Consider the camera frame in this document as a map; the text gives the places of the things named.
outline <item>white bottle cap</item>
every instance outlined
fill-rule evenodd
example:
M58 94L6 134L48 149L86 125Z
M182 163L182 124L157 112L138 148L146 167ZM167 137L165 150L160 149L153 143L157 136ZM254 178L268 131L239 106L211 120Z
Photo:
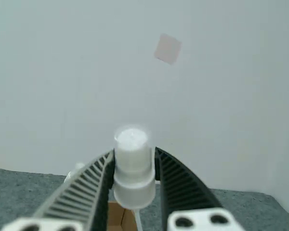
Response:
M149 136L141 128L125 127L115 135L114 195L124 208L147 207L155 197L155 169Z

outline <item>white wall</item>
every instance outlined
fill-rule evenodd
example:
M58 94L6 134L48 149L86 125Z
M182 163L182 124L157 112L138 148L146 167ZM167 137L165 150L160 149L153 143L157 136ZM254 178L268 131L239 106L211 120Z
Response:
M182 42L173 66L153 57L161 33ZM272 193L289 0L0 0L0 168L65 174L125 123L210 187Z

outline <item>gray table surface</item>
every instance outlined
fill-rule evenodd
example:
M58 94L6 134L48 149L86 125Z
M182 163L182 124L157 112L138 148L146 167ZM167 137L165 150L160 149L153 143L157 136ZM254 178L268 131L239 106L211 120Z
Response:
M64 176L0 169L0 229L21 216L30 216L60 185ZM289 214L271 196L257 192L212 190L247 231L289 231ZM153 203L141 210L144 231L161 231L159 185Z

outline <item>pink sticky note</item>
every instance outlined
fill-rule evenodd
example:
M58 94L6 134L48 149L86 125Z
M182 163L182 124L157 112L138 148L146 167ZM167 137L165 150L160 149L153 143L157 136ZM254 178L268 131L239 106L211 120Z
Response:
M166 34L161 34L154 56L166 63L173 64L179 55L181 42Z

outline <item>screw hole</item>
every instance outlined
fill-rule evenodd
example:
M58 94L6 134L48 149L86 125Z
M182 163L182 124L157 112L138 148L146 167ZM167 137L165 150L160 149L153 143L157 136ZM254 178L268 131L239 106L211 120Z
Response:
M222 215L216 214L211 216L211 222L214 224L227 224L228 219Z
M24 227L21 231L39 231L38 225L28 225Z
M76 231L76 229L72 226L65 226L61 228L59 231Z
M194 224L193 224L193 222L190 219L181 217L181 218L177 218L176 219L175 225L177 227L191 227Z

